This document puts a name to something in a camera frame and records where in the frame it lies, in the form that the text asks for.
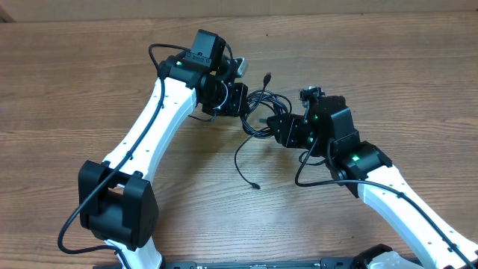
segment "wooden table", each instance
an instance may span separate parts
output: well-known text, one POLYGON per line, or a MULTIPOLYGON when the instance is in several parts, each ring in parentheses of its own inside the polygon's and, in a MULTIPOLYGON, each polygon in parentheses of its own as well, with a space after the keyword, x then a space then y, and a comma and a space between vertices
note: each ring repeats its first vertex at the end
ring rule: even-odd
MULTIPOLYGON (((111 251, 60 252, 77 175, 131 128, 155 81, 150 43, 190 46, 218 33, 249 61, 243 81, 291 98, 343 95, 362 139, 379 146, 451 226, 478 241, 478 13, 394 13, 0 25, 0 268, 90 268, 111 251)), ((155 51, 158 60, 175 53, 155 51)), ((258 113, 251 122, 260 127, 258 113)), ((202 262, 354 256, 378 243, 411 250, 346 188, 298 188, 302 150, 246 138, 239 119, 187 119, 154 182, 154 239, 166 259, 202 262)), ((304 180, 329 179, 325 167, 304 180)), ((100 244, 76 221, 71 248, 100 244)))

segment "black joint housing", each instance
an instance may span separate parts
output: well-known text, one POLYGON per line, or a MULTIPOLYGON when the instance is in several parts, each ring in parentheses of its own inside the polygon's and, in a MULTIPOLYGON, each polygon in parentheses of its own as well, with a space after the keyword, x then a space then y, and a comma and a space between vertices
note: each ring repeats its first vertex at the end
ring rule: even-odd
MULTIPOLYGON (((391 167, 391 159, 378 147, 364 141, 345 155, 335 158, 335 163, 347 179, 365 180, 367 174, 381 166, 391 167)), ((359 198, 357 184, 347 184, 350 192, 359 198)))
POLYGON ((325 95, 326 93, 322 91, 321 87, 310 86, 300 91, 299 98, 301 101, 308 101, 310 99, 313 99, 316 102, 319 98, 324 97, 325 95))
POLYGON ((169 56, 160 63, 159 72, 164 76, 175 80, 183 81, 186 87, 196 89, 196 100, 202 104, 219 105, 218 100, 223 96, 223 92, 217 90, 214 76, 200 64, 187 61, 177 56, 169 56))
POLYGON ((197 32, 193 47, 186 53, 186 60, 208 68, 208 72, 219 68, 226 41, 217 34, 201 30, 197 32))
MULTIPOLYGON (((107 165, 86 161, 78 174, 80 203, 112 171, 107 165)), ((130 250, 143 247, 154 231, 159 210, 151 184, 142 176, 138 171, 115 173, 80 212, 81 225, 100 240, 111 239, 130 250), (123 194, 109 189, 118 184, 125 186, 123 194)))
POLYGON ((344 154, 360 144, 359 132, 353 125, 352 112, 345 105, 343 96, 320 97, 317 103, 308 110, 305 122, 319 138, 317 153, 327 157, 329 140, 331 145, 331 157, 344 154))
MULTIPOLYGON (((316 134, 303 119, 304 116, 296 114, 276 115, 267 118, 267 126, 277 143, 287 148, 310 149, 316 134)), ((317 156, 317 151, 312 152, 311 155, 317 156)))
POLYGON ((216 90, 218 93, 215 95, 216 99, 210 102, 202 102, 202 112, 211 116, 239 117, 249 110, 247 105, 248 87, 244 83, 234 83, 232 86, 217 83, 217 87, 220 87, 220 90, 216 90), (224 105, 218 108, 217 106, 223 102, 224 105))
POLYGON ((391 251, 391 247, 384 244, 378 244, 355 256, 353 258, 352 265, 350 266, 350 268, 367 269, 373 258, 391 251))

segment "cable connector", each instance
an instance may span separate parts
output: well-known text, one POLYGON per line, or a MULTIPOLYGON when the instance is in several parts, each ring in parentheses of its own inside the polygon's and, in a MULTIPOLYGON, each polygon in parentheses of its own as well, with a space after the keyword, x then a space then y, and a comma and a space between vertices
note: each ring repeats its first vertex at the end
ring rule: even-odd
POLYGON ((266 87, 266 86, 269 84, 271 78, 272 78, 271 72, 268 72, 268 73, 264 76, 264 87, 266 87))
POLYGON ((250 184, 254 189, 257 189, 257 190, 261 189, 261 186, 259 186, 259 184, 257 184, 257 183, 251 182, 250 184))

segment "tangled cable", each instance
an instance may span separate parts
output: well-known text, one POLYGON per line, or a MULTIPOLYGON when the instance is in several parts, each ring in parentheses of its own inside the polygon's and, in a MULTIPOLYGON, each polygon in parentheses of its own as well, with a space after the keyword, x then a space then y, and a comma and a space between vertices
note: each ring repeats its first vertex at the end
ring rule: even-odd
POLYGON ((253 91, 247 96, 246 100, 249 109, 240 116, 243 130, 246 132, 246 134, 252 135, 255 138, 265 139, 273 136, 270 128, 256 130, 247 122, 247 118, 259 105, 265 105, 276 116, 292 113, 292 103, 287 97, 266 90, 266 86, 269 84, 270 79, 271 74, 266 74, 264 77, 264 86, 262 87, 262 90, 253 91), (281 99, 284 99, 288 103, 288 106, 282 102, 281 99))

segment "robotic arm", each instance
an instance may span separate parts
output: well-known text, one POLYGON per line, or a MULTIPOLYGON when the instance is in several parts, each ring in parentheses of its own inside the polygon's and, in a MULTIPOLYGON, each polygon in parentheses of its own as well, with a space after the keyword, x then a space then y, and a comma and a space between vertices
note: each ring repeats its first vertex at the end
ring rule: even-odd
MULTIPOLYGON (((80 206, 58 238, 58 246, 66 253, 108 248, 119 256, 119 268, 164 266, 152 240, 159 214, 152 180, 173 135, 199 103, 202 111, 213 117, 243 119, 250 111, 247 86, 235 83, 235 78, 244 74, 246 61, 234 59, 229 45, 216 34, 199 30, 191 50, 169 56, 160 64, 152 60, 158 80, 136 123, 101 164, 86 161, 78 174, 80 206), (223 55, 225 48, 229 58, 223 55), (123 194, 111 190, 116 186, 124 188, 123 194), (83 250, 63 246, 64 233, 78 213, 81 225, 106 246, 83 250)), ((470 261, 477 263, 478 246, 448 226, 420 199, 390 158, 376 146, 360 141, 344 97, 325 97, 322 89, 310 87, 300 92, 300 98, 306 108, 304 115, 280 113, 267 119, 269 132, 278 143, 308 149, 296 176, 298 186, 346 185, 391 224, 425 268, 474 268, 470 261), (324 157, 334 180, 300 183, 300 171, 310 156, 324 157)), ((400 268, 400 262, 403 266, 408 261, 382 247, 361 253, 350 265, 400 268)))

